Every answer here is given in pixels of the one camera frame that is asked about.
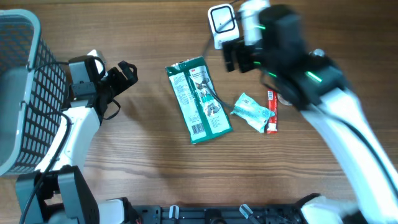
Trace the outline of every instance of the wooden surface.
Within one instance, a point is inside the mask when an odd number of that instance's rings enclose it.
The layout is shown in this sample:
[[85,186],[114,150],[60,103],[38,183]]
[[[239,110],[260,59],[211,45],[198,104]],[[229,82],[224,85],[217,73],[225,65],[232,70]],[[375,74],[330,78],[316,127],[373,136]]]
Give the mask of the wooden surface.
[[[335,59],[362,100],[391,160],[398,164],[398,19],[395,1],[291,0],[303,14],[310,49]],[[40,4],[26,8],[59,60],[103,51],[107,68],[138,67],[139,82],[116,99],[121,112],[104,121],[86,158],[84,176],[98,200],[128,197],[134,205],[240,205],[294,202],[312,192],[352,200],[353,191],[317,132],[279,104],[279,133],[259,134],[229,116],[234,131],[191,145],[165,66],[201,54],[206,13],[220,2]],[[222,99],[243,92],[267,105],[259,72],[226,73],[221,52],[207,59]],[[115,107],[111,106],[107,114]],[[0,179],[0,222],[21,214],[15,178]]]

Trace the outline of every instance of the barcode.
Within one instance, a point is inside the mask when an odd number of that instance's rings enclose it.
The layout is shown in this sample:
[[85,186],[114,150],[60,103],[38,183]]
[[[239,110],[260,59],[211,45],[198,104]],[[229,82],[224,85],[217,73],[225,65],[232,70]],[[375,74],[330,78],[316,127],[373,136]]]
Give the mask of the barcode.
[[193,130],[193,134],[199,134],[205,131],[205,128],[203,127],[203,124],[195,124],[192,125],[192,130]]
[[274,92],[268,91],[268,100],[273,100],[274,99]]

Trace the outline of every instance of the teal packet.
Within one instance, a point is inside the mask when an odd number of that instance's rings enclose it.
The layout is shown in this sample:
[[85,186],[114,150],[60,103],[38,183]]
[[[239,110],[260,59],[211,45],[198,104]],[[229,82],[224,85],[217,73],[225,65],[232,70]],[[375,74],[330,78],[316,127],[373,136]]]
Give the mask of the teal packet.
[[185,124],[196,144],[232,131],[223,107],[212,97],[214,92],[209,69],[203,57],[166,67]]
[[264,133],[264,128],[266,127],[268,119],[275,116],[273,111],[260,106],[245,93],[243,93],[235,103],[234,110],[231,114],[236,114],[245,119],[250,126],[254,127],[254,129],[260,133]]

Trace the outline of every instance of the green package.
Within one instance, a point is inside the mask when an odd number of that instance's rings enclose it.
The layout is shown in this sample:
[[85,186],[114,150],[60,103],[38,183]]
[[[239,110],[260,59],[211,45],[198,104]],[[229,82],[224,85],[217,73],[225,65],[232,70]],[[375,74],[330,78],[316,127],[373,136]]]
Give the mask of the green package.
[[191,135],[192,144],[232,131],[223,107],[209,92],[208,88],[214,92],[215,90],[203,57],[166,67],[166,72]]

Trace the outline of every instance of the glowing green led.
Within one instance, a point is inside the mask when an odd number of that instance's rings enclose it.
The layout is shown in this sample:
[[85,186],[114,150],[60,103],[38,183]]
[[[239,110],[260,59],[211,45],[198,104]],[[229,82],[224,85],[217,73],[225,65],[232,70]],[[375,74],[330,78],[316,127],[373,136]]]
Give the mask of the glowing green led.
[[266,27],[265,26],[256,26],[258,29],[262,29],[262,30],[265,30],[266,29]]
[[316,76],[314,73],[312,72],[305,72],[306,75],[308,75],[309,77],[313,78],[314,80],[318,81],[318,82],[322,82],[322,79],[319,78],[318,76]]
[[277,76],[271,72],[268,73],[270,76],[277,78]]

